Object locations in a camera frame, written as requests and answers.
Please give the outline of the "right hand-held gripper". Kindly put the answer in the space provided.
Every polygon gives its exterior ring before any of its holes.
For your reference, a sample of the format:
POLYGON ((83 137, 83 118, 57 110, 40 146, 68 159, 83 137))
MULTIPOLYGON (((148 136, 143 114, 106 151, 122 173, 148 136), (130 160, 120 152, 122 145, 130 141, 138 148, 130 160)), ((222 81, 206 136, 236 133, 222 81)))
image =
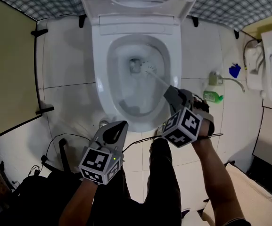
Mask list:
POLYGON ((161 137, 181 148, 197 140, 203 117, 194 114, 193 94, 189 90, 180 90, 181 105, 185 108, 175 108, 170 105, 171 117, 163 123, 161 137))

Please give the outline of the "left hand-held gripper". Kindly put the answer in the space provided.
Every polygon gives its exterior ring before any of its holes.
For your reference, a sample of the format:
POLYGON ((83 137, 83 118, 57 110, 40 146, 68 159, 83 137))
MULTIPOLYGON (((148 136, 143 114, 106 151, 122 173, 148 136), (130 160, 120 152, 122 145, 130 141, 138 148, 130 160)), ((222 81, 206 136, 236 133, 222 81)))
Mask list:
POLYGON ((84 178, 103 185, 110 182, 124 162, 123 147, 128 127, 127 121, 115 121, 96 132, 79 164, 84 178))

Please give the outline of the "white toilet brush grey grip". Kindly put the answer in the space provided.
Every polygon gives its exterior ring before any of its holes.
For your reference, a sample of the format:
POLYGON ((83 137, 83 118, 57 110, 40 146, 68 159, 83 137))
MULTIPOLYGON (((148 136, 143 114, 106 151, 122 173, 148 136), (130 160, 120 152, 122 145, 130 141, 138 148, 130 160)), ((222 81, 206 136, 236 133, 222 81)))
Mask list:
POLYGON ((158 76, 155 67, 148 61, 142 62, 140 67, 142 74, 144 74, 148 78, 155 79, 159 84, 163 86, 163 88, 165 89, 164 98, 166 99, 170 108, 174 112, 179 111, 180 102, 182 102, 182 99, 179 97, 179 90, 176 87, 168 84, 165 80, 158 76))

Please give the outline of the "person's left forearm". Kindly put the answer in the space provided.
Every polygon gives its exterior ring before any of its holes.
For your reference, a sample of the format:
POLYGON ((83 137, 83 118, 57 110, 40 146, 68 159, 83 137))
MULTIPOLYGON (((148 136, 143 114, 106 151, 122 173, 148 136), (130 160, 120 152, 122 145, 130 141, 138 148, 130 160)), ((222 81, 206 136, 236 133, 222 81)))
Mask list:
POLYGON ((64 208, 58 226, 86 226, 98 185, 84 179, 64 208))

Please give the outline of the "person's right forearm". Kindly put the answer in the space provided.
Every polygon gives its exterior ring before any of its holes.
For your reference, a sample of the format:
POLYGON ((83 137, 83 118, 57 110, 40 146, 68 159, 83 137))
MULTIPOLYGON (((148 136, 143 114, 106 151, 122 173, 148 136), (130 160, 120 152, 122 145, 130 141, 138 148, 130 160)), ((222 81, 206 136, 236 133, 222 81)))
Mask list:
POLYGON ((244 218, 231 177, 213 148, 209 137, 192 143, 199 157, 206 193, 214 212, 215 226, 226 226, 236 218, 244 218))

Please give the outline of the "person's right hand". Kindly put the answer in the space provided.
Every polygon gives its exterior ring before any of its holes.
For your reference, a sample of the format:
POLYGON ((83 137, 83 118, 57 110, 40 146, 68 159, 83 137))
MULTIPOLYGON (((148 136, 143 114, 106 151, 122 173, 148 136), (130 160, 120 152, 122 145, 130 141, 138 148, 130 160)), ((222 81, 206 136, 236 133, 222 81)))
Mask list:
POLYGON ((209 105, 206 101, 193 97, 193 112, 200 115, 201 122, 198 137, 210 137, 214 133, 214 118, 209 112, 209 105))

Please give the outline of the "green plastic bottle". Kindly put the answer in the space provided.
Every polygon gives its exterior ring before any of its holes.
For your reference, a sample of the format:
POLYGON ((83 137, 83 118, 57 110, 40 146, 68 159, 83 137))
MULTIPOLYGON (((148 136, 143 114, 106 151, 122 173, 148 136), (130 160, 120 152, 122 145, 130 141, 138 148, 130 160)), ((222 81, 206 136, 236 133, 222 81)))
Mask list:
POLYGON ((215 91, 208 91, 208 90, 205 90, 203 92, 203 99, 205 101, 208 101, 208 102, 212 102, 212 103, 220 103, 223 101, 224 99, 224 96, 223 95, 219 95, 217 92, 215 91))

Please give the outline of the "grey water valve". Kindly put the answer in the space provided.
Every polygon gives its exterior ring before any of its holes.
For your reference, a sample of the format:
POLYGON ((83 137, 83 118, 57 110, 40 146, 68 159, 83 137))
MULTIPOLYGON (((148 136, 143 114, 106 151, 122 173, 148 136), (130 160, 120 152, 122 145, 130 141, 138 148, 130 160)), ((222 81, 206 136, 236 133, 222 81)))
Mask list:
POLYGON ((223 85, 223 78, 218 71, 210 72, 208 85, 210 85, 210 86, 223 85))

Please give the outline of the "black metal stand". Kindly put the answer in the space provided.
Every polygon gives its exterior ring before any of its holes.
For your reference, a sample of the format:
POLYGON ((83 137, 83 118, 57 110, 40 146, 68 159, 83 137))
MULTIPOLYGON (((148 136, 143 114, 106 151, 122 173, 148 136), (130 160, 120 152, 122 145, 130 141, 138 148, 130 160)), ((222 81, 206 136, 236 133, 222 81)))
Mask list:
POLYGON ((57 168, 49 165, 47 163, 48 158, 46 155, 43 155, 41 157, 41 164, 42 164, 42 166, 49 169, 51 172, 56 172, 56 173, 65 172, 65 173, 71 173, 71 174, 80 174, 80 172, 71 171, 71 169, 70 169, 69 162, 68 162, 66 152, 65 152, 66 145, 67 145, 67 140, 64 138, 60 139, 60 141, 58 142, 63 170, 57 169, 57 168))

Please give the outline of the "blue crumpled cloth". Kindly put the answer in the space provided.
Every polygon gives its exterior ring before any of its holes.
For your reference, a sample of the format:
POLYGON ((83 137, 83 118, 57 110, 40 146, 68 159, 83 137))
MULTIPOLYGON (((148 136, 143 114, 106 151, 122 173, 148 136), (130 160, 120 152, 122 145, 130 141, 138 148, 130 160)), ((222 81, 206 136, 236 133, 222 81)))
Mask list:
POLYGON ((232 66, 229 68, 229 74, 237 79, 239 76, 239 72, 241 70, 241 67, 239 66, 239 64, 232 64, 232 66))

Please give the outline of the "person's right leg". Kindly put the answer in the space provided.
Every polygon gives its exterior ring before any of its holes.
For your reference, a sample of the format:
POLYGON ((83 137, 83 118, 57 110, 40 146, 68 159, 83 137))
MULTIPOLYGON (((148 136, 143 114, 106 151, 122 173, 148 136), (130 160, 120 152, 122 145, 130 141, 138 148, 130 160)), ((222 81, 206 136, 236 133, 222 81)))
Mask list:
POLYGON ((181 192, 167 140, 151 144, 148 192, 143 215, 149 226, 181 226, 181 192))

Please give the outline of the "person's leg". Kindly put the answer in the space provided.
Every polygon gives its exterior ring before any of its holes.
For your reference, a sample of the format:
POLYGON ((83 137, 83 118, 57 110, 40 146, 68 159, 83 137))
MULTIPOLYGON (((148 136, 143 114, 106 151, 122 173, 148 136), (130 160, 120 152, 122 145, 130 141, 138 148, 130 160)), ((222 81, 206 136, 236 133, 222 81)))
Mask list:
POLYGON ((167 140, 151 144, 148 192, 143 215, 149 226, 181 226, 181 192, 167 140))
POLYGON ((94 226, 104 226, 113 217, 130 193, 123 168, 112 177, 107 185, 99 185, 93 201, 91 216, 94 226))

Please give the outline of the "person's left leg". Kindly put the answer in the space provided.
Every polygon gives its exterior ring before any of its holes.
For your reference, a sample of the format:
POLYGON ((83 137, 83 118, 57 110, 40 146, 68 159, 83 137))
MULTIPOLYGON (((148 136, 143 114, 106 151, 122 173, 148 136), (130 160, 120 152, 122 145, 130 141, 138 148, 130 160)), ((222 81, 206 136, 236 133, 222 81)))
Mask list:
POLYGON ((130 193, 123 168, 112 177, 107 185, 99 185, 93 201, 91 216, 94 226, 104 226, 113 217, 130 193))

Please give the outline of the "black bag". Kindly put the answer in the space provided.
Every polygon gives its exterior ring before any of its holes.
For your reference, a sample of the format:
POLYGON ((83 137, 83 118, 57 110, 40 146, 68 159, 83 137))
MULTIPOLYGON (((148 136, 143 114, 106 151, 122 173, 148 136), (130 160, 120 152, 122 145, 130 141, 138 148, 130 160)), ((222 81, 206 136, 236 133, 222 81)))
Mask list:
POLYGON ((81 185, 73 173, 28 176, 12 193, 6 211, 8 226, 58 226, 65 206, 81 185))

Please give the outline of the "yellow partition panel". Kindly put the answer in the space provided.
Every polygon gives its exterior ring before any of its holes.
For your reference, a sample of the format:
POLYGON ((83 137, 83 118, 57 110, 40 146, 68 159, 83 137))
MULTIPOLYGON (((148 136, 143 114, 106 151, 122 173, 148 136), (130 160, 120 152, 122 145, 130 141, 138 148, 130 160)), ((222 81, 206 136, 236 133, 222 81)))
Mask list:
POLYGON ((260 25, 258 25, 257 23, 254 23, 254 24, 246 26, 245 28, 243 28, 242 31, 253 38, 261 40, 262 33, 272 31, 272 22, 266 23, 266 24, 260 24, 260 25))

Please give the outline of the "beige textured cloth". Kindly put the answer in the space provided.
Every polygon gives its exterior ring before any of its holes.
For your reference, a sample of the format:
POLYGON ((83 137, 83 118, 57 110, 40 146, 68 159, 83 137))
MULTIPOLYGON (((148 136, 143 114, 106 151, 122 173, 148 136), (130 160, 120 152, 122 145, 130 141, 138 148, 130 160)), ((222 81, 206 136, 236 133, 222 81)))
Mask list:
MULTIPOLYGON (((234 166, 227 166, 245 219, 251 226, 272 226, 272 195, 234 166)), ((215 226, 211 201, 202 213, 207 226, 215 226)))

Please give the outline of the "cream partition panel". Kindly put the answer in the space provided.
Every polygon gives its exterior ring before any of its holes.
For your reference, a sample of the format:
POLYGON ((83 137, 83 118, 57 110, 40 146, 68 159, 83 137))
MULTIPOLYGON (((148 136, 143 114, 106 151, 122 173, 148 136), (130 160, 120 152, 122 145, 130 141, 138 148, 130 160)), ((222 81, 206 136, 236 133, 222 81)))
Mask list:
POLYGON ((0 135, 37 117, 36 22, 0 1, 0 135))

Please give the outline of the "person's black shirt sleeve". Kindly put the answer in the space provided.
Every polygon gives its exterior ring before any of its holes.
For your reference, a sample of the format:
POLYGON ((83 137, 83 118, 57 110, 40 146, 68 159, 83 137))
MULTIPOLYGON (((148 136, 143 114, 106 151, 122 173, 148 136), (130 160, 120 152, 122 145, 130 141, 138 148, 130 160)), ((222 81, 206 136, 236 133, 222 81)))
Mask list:
POLYGON ((251 224, 244 218, 236 218, 227 223, 226 226, 251 226, 251 224))

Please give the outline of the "grey plaid curtain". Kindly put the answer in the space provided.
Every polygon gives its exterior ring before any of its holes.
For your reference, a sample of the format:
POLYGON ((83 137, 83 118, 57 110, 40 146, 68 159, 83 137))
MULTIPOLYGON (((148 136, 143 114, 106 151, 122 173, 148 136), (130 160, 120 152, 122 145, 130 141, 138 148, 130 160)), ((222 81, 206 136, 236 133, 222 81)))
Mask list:
MULTIPOLYGON (((85 14, 81 0, 2 1, 37 21, 85 14)), ((240 31, 247 25, 272 16, 272 0, 196 0, 189 15, 240 31)))

